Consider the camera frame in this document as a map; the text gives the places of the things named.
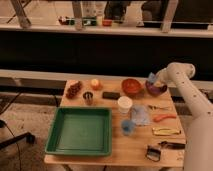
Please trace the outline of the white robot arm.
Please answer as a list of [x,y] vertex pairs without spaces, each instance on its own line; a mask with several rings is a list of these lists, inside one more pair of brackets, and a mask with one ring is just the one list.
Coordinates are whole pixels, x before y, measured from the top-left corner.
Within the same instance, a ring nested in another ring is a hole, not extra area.
[[157,72],[157,80],[173,82],[193,116],[187,131],[183,171],[213,171],[213,104],[192,83],[195,66],[172,62]]

